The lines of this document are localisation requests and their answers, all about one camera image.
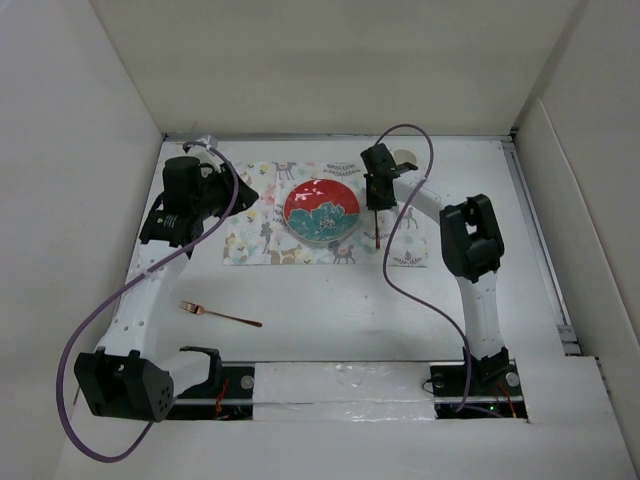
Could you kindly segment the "pale yellow mug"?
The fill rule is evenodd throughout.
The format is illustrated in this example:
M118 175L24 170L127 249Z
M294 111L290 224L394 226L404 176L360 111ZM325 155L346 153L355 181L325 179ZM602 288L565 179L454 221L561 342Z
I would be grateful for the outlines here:
M416 165L418 163L416 155L408 149L395 149L391 154L397 164L410 163Z

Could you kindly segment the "animal print cloth placemat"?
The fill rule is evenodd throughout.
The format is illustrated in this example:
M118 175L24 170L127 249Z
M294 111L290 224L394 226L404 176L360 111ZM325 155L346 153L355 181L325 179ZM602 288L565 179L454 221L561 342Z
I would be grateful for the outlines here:
M378 213L381 248L374 241L373 212L365 204L364 168L353 162L241 163L237 171L259 199L227 223L223 249L226 265L379 264L399 207ZM361 215L346 238L328 244L307 243L294 236L281 218L281 193L285 187L311 179L332 179L356 194Z

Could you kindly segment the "copper spoon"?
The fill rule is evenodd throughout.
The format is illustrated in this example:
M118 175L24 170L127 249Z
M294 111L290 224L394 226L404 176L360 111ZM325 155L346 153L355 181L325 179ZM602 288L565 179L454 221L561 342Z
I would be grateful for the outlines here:
M376 250L380 250L381 248L381 239L380 239L380 230L379 230L379 220L378 220L378 211L373 211L373 220L374 220L374 241Z

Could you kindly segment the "red and teal plate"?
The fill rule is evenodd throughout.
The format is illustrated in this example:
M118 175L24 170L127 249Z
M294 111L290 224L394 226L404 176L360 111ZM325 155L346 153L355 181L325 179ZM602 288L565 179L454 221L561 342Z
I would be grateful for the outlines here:
M356 229L360 215L355 192L337 180L306 180L281 193L284 225L307 243L328 244L346 238Z

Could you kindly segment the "copper fork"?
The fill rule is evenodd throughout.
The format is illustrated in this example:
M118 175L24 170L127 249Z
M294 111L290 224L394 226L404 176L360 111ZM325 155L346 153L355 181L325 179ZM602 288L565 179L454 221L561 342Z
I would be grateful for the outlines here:
M225 313L220 313L220 312L216 312L216 311L212 311L209 309L206 309L204 306L193 303L193 302L188 302L188 301L180 301L179 302L179 308L190 313L193 315L211 315L211 316L217 316L217 317L221 317L224 319L228 319L228 320L232 320L238 323L242 323L244 325L249 325L255 328L262 328L263 324L261 322L258 321L254 321L254 320L248 320L248 319L244 319L244 318L240 318L240 317L236 317L236 316L232 316L229 314L225 314Z

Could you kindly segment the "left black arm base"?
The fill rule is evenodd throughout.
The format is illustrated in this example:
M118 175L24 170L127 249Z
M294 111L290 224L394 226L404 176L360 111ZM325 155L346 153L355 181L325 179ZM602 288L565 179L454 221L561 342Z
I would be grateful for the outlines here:
M183 351L206 355L209 376L177 396L167 420L245 421L253 418L253 363L225 363L216 349L184 347Z

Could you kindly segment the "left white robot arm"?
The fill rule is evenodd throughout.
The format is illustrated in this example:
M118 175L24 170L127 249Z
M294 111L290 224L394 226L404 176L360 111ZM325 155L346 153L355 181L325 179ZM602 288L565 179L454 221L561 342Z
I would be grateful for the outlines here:
M258 195L228 162L215 166L195 156L167 160L162 181L139 234L133 285L120 296L95 351L79 354L74 364L82 394L98 417L160 422L186 391L208 397L224 384L218 350L183 346L161 358L156 342L171 288L209 234L205 221L244 212Z

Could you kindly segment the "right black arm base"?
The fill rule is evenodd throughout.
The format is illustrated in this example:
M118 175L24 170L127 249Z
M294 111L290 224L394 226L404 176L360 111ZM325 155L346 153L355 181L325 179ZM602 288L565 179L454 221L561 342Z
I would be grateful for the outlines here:
M434 402L437 420L528 418L517 366L503 347L469 362L435 362L422 384Z

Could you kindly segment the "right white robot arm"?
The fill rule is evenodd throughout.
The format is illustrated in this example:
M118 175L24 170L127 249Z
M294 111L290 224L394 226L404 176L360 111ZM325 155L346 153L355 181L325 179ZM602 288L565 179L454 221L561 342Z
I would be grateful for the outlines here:
M456 279L463 305L469 364L462 381L473 393L494 387L507 369L509 354L500 332L496 287L504 241L490 199L478 194L453 205L427 185L412 163L398 164L385 144L361 153L366 173L366 207L384 211L403 204L434 220L445 266Z

